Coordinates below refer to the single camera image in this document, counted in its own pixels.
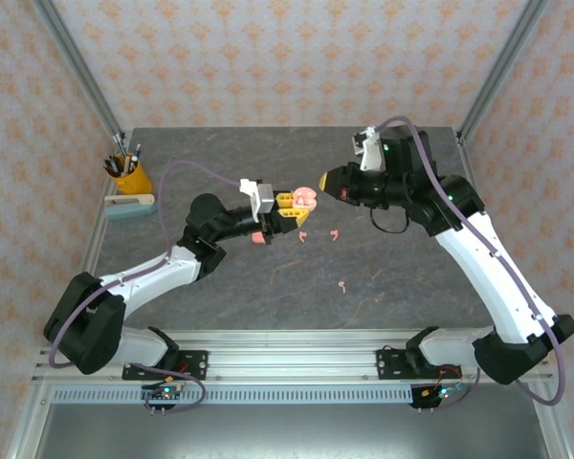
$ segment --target pink object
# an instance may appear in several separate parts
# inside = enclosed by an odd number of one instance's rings
[[[296,188],[292,196],[294,198],[293,208],[306,208],[312,212],[317,207],[317,200],[315,199],[317,192],[313,188],[301,186]]]
[[[266,241],[264,241],[264,235],[261,233],[261,231],[254,232],[251,235],[251,240],[253,241],[254,244],[265,244],[266,243]]]

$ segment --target table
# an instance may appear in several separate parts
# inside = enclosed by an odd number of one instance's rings
[[[325,170],[354,161],[354,127],[145,128],[143,167],[154,193],[168,163],[187,158],[238,181],[261,178],[274,189],[317,189]],[[463,175],[448,127],[426,128],[441,174]],[[248,198],[192,168],[173,170],[164,193],[172,240],[180,238],[191,200],[216,194],[226,208]],[[466,276],[422,228],[401,235],[374,229],[366,208],[320,194],[318,208],[298,232],[271,246],[248,237],[221,242],[228,255],[210,276],[175,289],[132,315],[133,327],[164,330],[296,330],[481,327],[492,323]],[[377,211],[379,225],[399,229],[403,211]],[[332,241],[330,230],[339,230]],[[157,214],[108,222],[96,275],[115,273],[165,250]],[[339,281],[344,281],[346,294]]]

